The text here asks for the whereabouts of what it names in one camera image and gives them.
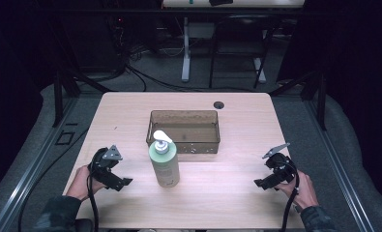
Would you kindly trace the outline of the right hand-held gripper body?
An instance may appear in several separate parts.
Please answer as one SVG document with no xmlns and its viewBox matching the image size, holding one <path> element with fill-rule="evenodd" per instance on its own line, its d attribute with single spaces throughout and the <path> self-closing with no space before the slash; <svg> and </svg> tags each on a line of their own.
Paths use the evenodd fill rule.
<svg viewBox="0 0 382 232">
<path fill-rule="evenodd" d="M 265 165 L 273 170 L 273 173 L 263 180 L 267 180 L 269 185 L 276 186 L 284 181 L 287 183 L 294 179 L 296 166 L 289 156 L 280 151 L 287 148 L 289 143 L 285 143 L 270 149 L 262 158 L 266 160 Z"/>
</svg>

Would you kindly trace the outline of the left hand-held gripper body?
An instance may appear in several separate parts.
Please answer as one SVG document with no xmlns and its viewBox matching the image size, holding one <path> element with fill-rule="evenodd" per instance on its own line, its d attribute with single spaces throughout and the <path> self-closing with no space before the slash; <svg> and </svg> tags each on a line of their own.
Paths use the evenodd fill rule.
<svg viewBox="0 0 382 232">
<path fill-rule="evenodd" d="M 122 160 L 122 156 L 115 145 L 110 148 L 99 149 L 88 165 L 93 178 L 114 189 L 115 185 L 122 185 L 122 179 L 111 172 L 111 169 Z"/>
</svg>

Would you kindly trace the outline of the person's left hand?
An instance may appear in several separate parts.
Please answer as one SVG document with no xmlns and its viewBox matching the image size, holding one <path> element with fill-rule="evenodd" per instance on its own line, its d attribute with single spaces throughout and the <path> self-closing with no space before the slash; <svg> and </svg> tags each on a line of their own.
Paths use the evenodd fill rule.
<svg viewBox="0 0 382 232">
<path fill-rule="evenodd" d="M 74 175 L 66 195 L 84 201 L 89 198 L 87 178 L 89 177 L 89 169 L 86 165 L 79 167 Z"/>
</svg>

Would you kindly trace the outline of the person's right hand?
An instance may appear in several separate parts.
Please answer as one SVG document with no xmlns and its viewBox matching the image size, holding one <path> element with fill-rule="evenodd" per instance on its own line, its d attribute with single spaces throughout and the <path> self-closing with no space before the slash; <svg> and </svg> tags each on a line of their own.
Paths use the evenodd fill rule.
<svg viewBox="0 0 382 232">
<path fill-rule="evenodd" d="M 295 187 L 295 182 L 292 181 L 288 184 L 278 184 L 276 189 L 281 190 L 288 197 L 292 195 L 294 189 L 297 189 L 298 193 L 294 197 L 293 202 L 301 210 L 312 206 L 318 206 L 319 202 L 310 176 L 302 171 L 298 171 L 297 177 L 299 178 L 299 186 L 297 188 Z"/>
</svg>

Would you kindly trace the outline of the green pump bottle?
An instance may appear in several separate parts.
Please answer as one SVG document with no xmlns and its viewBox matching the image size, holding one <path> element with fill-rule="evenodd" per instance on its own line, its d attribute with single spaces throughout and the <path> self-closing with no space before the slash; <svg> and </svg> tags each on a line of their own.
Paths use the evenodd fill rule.
<svg viewBox="0 0 382 232">
<path fill-rule="evenodd" d="M 157 181 L 163 188 L 173 188 L 180 181 L 176 144 L 162 130 L 156 130 L 153 137 L 155 141 L 149 146 L 148 155 Z"/>
</svg>

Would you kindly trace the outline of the brown transparent plastic bin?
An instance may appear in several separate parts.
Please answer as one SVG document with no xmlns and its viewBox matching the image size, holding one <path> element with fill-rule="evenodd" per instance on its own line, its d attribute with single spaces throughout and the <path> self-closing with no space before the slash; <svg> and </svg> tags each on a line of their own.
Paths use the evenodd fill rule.
<svg viewBox="0 0 382 232">
<path fill-rule="evenodd" d="M 178 154 L 216 154 L 220 145 L 216 110 L 153 110 L 146 142 L 151 145 L 155 131 L 163 131 L 177 147 Z"/>
</svg>

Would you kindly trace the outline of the black metal stand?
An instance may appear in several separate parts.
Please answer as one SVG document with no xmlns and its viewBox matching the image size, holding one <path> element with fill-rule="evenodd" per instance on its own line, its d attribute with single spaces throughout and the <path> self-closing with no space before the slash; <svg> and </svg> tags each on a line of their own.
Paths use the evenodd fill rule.
<svg viewBox="0 0 382 232">
<path fill-rule="evenodd" d="M 110 92 L 110 89 L 102 86 L 100 83 L 89 78 L 82 72 L 74 69 L 59 70 L 54 76 L 53 82 L 55 106 L 55 118 L 53 122 L 54 128 L 60 124 L 64 117 L 63 90 L 65 90 L 72 98 L 78 98 L 81 93 L 76 84 L 76 78 L 102 93 Z"/>
<path fill-rule="evenodd" d="M 312 101 L 316 96 L 316 122 L 322 130 L 326 130 L 325 126 L 325 108 L 326 108 L 326 76 L 323 72 L 312 71 L 303 76 L 290 80 L 282 84 L 278 89 L 270 93 L 271 97 L 281 95 L 282 93 L 292 89 L 294 86 L 304 83 L 304 87 L 300 93 L 303 101 Z"/>
</svg>

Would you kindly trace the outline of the black metal chair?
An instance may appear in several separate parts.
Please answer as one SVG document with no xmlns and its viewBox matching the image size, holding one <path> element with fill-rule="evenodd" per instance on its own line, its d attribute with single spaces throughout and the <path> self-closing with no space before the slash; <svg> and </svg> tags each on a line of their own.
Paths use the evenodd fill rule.
<svg viewBox="0 0 382 232">
<path fill-rule="evenodd" d="M 278 25 L 279 19 L 268 14 L 233 14 L 218 21 L 210 50 L 209 87 L 216 78 L 248 73 L 256 88 Z"/>
</svg>

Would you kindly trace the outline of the white desk with metal legs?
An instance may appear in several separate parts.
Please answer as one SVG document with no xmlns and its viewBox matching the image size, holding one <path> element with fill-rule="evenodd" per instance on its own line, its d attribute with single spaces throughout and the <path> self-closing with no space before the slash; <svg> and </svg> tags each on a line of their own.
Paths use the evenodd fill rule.
<svg viewBox="0 0 382 232">
<path fill-rule="evenodd" d="M 305 0 L 233 0 L 232 4 L 219 6 L 211 6 L 209 0 L 162 0 L 162 7 L 173 10 L 188 10 L 188 9 L 300 9 L 303 7 Z M 188 82 L 190 79 L 190 34 L 189 22 L 185 16 L 184 22 L 184 63 L 182 70 L 182 81 Z"/>
</svg>

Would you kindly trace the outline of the aluminium floor rail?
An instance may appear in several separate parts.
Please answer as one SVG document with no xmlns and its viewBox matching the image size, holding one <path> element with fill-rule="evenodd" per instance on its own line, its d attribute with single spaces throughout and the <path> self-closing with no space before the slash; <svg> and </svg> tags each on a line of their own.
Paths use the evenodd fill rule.
<svg viewBox="0 0 382 232">
<path fill-rule="evenodd" d="M 89 121 L 78 115 L 82 104 L 81 99 L 67 100 L 55 128 L 51 106 L 43 107 L 0 184 L 0 232 L 30 232 L 48 199 L 63 193 Z"/>
<path fill-rule="evenodd" d="M 312 123 L 316 127 L 317 133 L 321 137 L 325 149 L 327 150 L 327 157 L 332 166 L 336 180 L 338 181 L 339 188 L 360 232 L 376 232 L 367 216 L 367 212 L 360 200 L 359 194 L 350 182 L 328 132 L 323 130 L 317 121 L 316 106 L 312 101 L 304 101 L 304 106 L 311 117 Z"/>
</svg>

